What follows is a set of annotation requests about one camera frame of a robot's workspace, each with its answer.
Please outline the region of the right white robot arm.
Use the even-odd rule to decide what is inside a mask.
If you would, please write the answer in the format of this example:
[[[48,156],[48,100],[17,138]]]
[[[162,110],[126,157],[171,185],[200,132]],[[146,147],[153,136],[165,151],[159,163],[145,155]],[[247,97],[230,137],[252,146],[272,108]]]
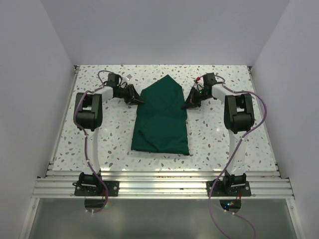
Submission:
[[[229,159],[220,176],[206,183],[212,197],[252,195],[246,174],[246,139],[255,123],[252,96],[249,92],[234,92],[225,87],[224,79],[216,80],[214,73],[206,73],[194,80],[183,109],[201,106],[208,99],[224,104],[224,125],[229,133]]]

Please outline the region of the green surgical drape cloth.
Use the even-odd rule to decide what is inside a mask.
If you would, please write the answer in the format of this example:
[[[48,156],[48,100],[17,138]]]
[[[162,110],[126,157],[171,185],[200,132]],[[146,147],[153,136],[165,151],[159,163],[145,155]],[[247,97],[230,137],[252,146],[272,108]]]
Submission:
[[[189,155],[182,86],[170,75],[141,92],[131,150]]]

